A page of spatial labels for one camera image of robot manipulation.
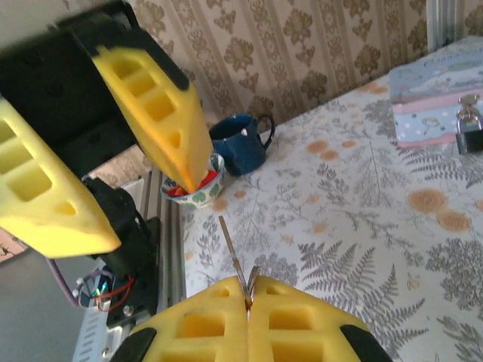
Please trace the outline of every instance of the gray surface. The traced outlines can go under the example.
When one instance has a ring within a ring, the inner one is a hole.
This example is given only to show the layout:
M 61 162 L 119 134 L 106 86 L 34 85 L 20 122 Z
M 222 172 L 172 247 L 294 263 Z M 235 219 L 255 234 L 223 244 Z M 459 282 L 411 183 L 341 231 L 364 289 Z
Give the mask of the gray surface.
M 71 287 L 94 267 L 87 257 L 58 264 Z M 28 250 L 0 264 L 0 275 L 0 360 L 71 360 L 84 311 L 66 300 L 45 258 Z

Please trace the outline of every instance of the small bowl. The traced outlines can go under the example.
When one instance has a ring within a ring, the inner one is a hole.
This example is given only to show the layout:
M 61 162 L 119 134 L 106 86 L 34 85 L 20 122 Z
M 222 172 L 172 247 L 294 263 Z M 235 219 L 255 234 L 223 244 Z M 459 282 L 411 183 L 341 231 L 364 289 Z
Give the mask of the small bowl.
M 201 209 L 208 206 L 212 201 L 216 200 L 218 195 L 223 190 L 225 183 L 225 160 L 221 155 L 212 153 L 210 156 L 210 162 L 208 169 L 212 171 L 218 171 L 218 174 L 207 185 L 203 186 L 199 190 L 196 190 L 192 194 L 172 197 L 168 195 L 168 192 L 175 189 L 178 184 L 176 181 L 164 176 L 161 186 L 161 194 L 167 200 L 176 202 L 179 205 L 184 205 L 191 208 Z

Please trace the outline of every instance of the padlock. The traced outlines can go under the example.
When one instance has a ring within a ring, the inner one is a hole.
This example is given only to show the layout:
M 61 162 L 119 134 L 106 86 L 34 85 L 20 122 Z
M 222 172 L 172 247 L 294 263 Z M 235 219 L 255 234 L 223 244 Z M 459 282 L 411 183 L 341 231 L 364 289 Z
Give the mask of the padlock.
M 460 155 L 483 151 L 483 117 L 475 107 L 479 95 L 468 94 L 459 99 L 456 141 Z

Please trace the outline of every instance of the yellow foam gripper pad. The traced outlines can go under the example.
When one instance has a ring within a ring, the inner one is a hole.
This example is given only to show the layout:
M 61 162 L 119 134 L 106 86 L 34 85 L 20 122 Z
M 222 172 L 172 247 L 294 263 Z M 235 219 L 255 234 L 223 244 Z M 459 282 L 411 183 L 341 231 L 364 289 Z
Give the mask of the yellow foam gripper pad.
M 100 49 L 93 61 L 149 160 L 194 192 L 213 152 L 194 85 L 178 89 L 144 50 Z
M 258 277 L 248 324 L 250 362 L 360 362 L 340 328 L 353 315 L 268 277 Z
M 0 227 L 48 258 L 121 244 L 94 196 L 2 98 Z
M 135 327 L 157 333 L 143 362 L 247 362 L 248 318 L 237 277 L 166 309 Z

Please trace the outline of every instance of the floral tablecloth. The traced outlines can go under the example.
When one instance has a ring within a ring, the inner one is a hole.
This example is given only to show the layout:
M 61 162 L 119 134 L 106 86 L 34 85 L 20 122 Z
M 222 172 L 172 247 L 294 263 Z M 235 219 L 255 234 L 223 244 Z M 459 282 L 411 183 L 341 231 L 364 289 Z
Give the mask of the floral tablecloth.
M 247 276 L 359 316 L 394 360 L 483 361 L 483 156 L 399 148 L 387 88 L 279 126 L 259 170 L 183 211 L 187 294 L 234 275 L 223 215 Z

